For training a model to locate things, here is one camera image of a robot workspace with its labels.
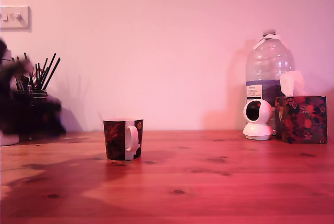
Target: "wall plate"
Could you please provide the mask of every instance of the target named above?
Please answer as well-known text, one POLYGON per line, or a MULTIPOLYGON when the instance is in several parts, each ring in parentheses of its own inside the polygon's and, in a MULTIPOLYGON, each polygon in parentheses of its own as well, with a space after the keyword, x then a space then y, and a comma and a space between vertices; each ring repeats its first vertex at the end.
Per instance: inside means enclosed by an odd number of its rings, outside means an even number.
POLYGON ((29 6, 1 7, 1 29, 29 29, 29 6))

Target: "mug handle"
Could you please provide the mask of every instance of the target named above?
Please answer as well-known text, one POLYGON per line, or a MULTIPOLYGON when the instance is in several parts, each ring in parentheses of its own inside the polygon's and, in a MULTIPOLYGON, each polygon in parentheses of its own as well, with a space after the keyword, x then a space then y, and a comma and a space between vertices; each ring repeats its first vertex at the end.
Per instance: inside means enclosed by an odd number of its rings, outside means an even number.
POLYGON ((138 143, 138 130, 135 126, 128 126, 126 128, 126 131, 129 131, 129 134, 126 134, 125 136, 125 142, 131 143, 131 147, 127 148, 126 151, 137 151, 137 149, 140 147, 140 144, 138 143))

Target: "tissue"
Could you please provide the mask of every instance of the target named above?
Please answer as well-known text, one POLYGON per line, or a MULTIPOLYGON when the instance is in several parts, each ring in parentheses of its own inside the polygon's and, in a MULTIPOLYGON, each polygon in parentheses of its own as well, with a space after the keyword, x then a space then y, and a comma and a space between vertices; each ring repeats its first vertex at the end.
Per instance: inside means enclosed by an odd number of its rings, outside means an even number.
POLYGON ((281 91, 286 97, 306 96, 304 77, 301 71, 289 71, 281 74, 281 91))

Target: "bottle cap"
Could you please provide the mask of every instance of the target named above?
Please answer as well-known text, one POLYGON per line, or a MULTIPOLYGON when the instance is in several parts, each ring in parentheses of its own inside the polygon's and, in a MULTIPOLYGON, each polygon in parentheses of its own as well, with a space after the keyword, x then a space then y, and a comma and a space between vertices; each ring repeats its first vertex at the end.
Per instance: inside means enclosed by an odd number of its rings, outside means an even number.
POLYGON ((263 37, 265 37, 268 34, 276 35, 276 30, 275 29, 268 29, 268 30, 263 31, 263 37))

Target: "plastic water bottle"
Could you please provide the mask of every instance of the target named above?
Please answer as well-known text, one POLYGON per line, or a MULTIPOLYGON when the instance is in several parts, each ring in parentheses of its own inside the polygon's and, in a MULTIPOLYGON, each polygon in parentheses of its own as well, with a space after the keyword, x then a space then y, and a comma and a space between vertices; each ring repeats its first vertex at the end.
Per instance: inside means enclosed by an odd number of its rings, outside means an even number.
MULTIPOLYGON (((294 71, 294 59, 279 40, 275 30, 263 33, 263 38, 253 47, 246 63, 246 101, 264 99, 275 110, 275 98, 281 92, 280 76, 294 71)), ((275 134, 275 117, 268 123, 275 134)))

